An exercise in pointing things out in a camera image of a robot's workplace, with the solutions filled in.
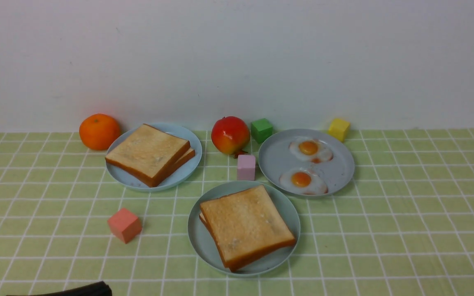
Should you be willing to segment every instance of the yellow block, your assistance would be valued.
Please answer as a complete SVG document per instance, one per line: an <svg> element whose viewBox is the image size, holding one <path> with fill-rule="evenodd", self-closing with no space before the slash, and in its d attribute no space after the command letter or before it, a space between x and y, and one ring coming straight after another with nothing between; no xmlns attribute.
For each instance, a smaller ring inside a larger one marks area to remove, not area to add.
<svg viewBox="0 0 474 296"><path fill-rule="evenodd" d="M350 122L340 118L335 118L330 124L329 135L343 142L345 141L346 134L349 132L349 130Z"/></svg>

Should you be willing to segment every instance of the plate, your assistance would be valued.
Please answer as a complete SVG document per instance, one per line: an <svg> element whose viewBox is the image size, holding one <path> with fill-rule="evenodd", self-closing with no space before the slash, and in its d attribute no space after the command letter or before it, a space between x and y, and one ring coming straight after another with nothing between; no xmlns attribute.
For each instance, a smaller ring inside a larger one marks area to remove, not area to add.
<svg viewBox="0 0 474 296"><path fill-rule="evenodd" d="M123 184L129 189L135 190L135 191L141 191L141 192L154 192L154 191L162 191L169 189L171 187L177 186L184 180L186 180L195 168L199 165L202 157L202 145L201 141L199 138L192 133L189 129L186 129L183 126L180 125L175 125L175 124L170 124L170 123L147 123L150 126L153 126L154 128L161 130L162 132L168 133L173 136L181 137L183 139L186 139L190 141L190 146L192 149L195 150L195 156L188 160L187 163L184 163L181 167L179 167L178 170L176 170L171 176L167 177L160 185L157 187L149 187L146 184L140 182L137 178L132 176L130 173L122 170L121 168L111 165L109 163L105 163L105 166L107 167L107 172L113 179L115 179L118 183ZM120 137L116 139L116 141L113 142L111 147L107 150L107 153L109 153L111 150L113 150L116 146L118 146L120 143L122 143L129 135L131 135L135 130L138 128L132 129Z"/></svg>
<svg viewBox="0 0 474 296"><path fill-rule="evenodd" d="M270 253L265 257L262 257L261 259L237 270L236 272L231 272L222 264L222 260L218 254L215 241L199 219L199 214L201 213L200 204L201 202L207 200L218 199L224 195L236 193L259 185L265 186L272 199L272 202L279 211L279 214L283 218L290 231L297 239L297 242L293 247L283 247L278 249L277 251L274 251L273 253ZM201 257L201 259L203 259L207 264L216 270L233 277L252 277L278 268L281 264L283 264L284 261L288 259L288 257L290 257L299 244L300 233L301 221L299 220L299 214L288 197L286 197L281 191L275 189L274 187L251 180L232 181L210 189L204 193L199 200L197 200L190 212L190 217L188 219L188 236L190 238L190 243L199 257Z"/></svg>
<svg viewBox="0 0 474 296"><path fill-rule="evenodd" d="M332 160L318 164L298 160L288 150L288 145L298 137L310 137L322 142L332 151ZM343 143L331 135L313 129L288 129L275 133L259 148L258 165L265 177L284 193L305 198L320 198L336 193L350 182L355 168L354 158ZM327 184L328 192L304 195L282 187L279 177L293 168L312 169Z"/></svg>

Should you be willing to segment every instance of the cube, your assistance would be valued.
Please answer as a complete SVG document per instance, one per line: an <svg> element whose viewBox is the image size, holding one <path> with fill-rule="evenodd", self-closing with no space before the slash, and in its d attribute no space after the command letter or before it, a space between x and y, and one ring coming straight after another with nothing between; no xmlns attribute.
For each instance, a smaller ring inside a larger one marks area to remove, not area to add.
<svg viewBox="0 0 474 296"><path fill-rule="evenodd" d="M126 208L121 208L107 223L114 236L126 244L142 231L140 219Z"/></svg>
<svg viewBox="0 0 474 296"><path fill-rule="evenodd" d="M329 135L335 137L340 142L344 142L349 130L350 122L340 118L335 118L330 124Z"/></svg>
<svg viewBox="0 0 474 296"><path fill-rule="evenodd" d="M273 134L273 126L266 119L262 118L252 122L252 137L261 144Z"/></svg>
<svg viewBox="0 0 474 296"><path fill-rule="evenodd" d="M237 180L256 180L256 157L241 154L237 157Z"/></svg>

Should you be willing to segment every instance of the red apple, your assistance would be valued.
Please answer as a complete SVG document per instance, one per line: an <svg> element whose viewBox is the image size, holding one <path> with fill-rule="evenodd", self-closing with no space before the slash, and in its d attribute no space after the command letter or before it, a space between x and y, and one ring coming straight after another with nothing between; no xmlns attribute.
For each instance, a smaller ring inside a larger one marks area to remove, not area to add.
<svg viewBox="0 0 474 296"><path fill-rule="evenodd" d="M242 149L250 142L250 130L240 118L224 117L213 125L211 141L220 152L237 158L248 153Z"/></svg>

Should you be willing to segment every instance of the white wall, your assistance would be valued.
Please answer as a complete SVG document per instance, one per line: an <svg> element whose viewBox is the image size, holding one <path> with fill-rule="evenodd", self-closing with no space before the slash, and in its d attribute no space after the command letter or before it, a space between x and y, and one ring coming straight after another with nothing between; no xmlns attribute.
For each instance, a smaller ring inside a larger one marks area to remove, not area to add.
<svg viewBox="0 0 474 296"><path fill-rule="evenodd" d="M474 127L474 0L0 0L0 131L98 112Z"/></svg>

